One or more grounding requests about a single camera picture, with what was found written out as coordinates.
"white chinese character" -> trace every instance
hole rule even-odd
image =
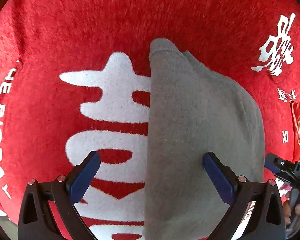
[[[60,74],[60,79],[76,86],[99,87],[102,97],[97,102],[83,102],[80,112],[91,119],[118,123],[146,123],[149,107],[133,101],[134,91],[150,92],[150,77],[135,74],[128,55],[114,52],[102,70],[82,70]],[[126,150],[132,157],[122,163],[101,162],[96,179],[120,183],[143,183],[146,179],[146,135],[107,130],[85,130],[72,135],[66,145],[66,156],[74,166],[86,157],[80,147],[89,149]],[[112,196],[92,185],[84,195],[87,203],[76,203],[79,214],[109,221],[144,221],[144,188],[122,196]],[[140,234],[143,226],[93,225],[98,239],[112,239],[114,234]]]
[[[293,46],[291,46],[291,37],[288,35],[288,32],[291,28],[294,18],[296,15],[292,13],[290,15],[290,19],[281,15],[280,20],[278,22],[278,34],[277,36],[270,35],[266,43],[261,46],[259,61],[266,62],[269,58],[270,61],[266,65],[252,67],[251,69],[254,71],[261,71],[264,67],[269,67],[269,71],[273,76],[279,76],[282,72],[282,63],[286,62],[287,64],[291,64],[293,62],[293,57],[291,56],[291,52],[293,51]],[[267,51],[267,46],[272,42],[272,47],[269,51]]]
[[[283,102],[287,102],[287,95],[286,92],[284,92],[283,90],[280,90],[278,88],[278,93],[279,93],[279,100],[282,100]]]
[[[291,98],[291,99],[296,99],[296,95],[294,94],[295,90],[292,90],[291,91],[291,94],[288,94],[288,96]]]

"folded gray fabric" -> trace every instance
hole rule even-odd
[[[263,181],[260,110],[235,81],[209,70],[167,39],[152,41],[146,171],[146,240],[196,240],[225,214],[202,167],[213,151],[237,175]]]

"red fleece blanket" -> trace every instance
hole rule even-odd
[[[80,159],[68,149],[91,144],[102,170],[79,213],[100,239],[143,239],[145,173],[129,167],[145,166],[147,57],[158,37],[242,85],[261,110],[266,153],[299,159],[289,104],[300,101],[295,0],[9,0],[0,13],[0,204],[12,221],[31,178],[67,174]],[[125,56],[109,60],[116,52]],[[81,70],[95,71],[95,82],[61,79]],[[82,107],[89,102],[98,107]]]

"blue gripper pad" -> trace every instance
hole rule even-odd
[[[265,158],[265,167],[268,170],[270,170],[272,173],[277,174],[277,173],[281,172],[281,170],[279,170],[277,167],[274,166],[275,159],[283,161],[283,159],[279,158],[278,156],[274,155],[273,153],[268,153]]]
[[[222,201],[232,205],[237,190],[237,183],[234,181],[236,176],[233,171],[224,166],[212,152],[208,152],[203,156],[203,167]]]
[[[72,204],[80,202],[92,179],[100,168],[100,156],[91,151],[80,165],[76,165],[68,175],[66,188]]]

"black device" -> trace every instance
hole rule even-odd
[[[289,206],[291,207],[291,224],[287,225],[286,239],[291,238],[297,230],[294,228],[299,216],[295,213],[296,205],[300,204],[300,162],[292,163],[285,161],[273,153],[269,153],[265,158],[265,167],[274,176],[292,187],[290,192]]]
[[[231,240],[250,201],[256,201],[256,204],[240,240],[284,240],[295,233],[292,223],[287,230],[285,228],[281,198],[273,179],[260,183],[251,182],[242,175],[236,176],[213,152],[203,156],[203,166],[222,201],[229,204],[208,240]],[[298,193],[291,197],[291,205],[300,203],[300,163],[268,154],[265,166],[297,190]],[[19,214],[18,240],[64,240],[48,201],[55,202],[73,240],[97,240],[74,204],[82,199],[99,167],[99,154],[91,151],[68,175],[60,175],[51,182],[38,183],[35,179],[28,182]],[[1,227],[0,240],[10,240]]]

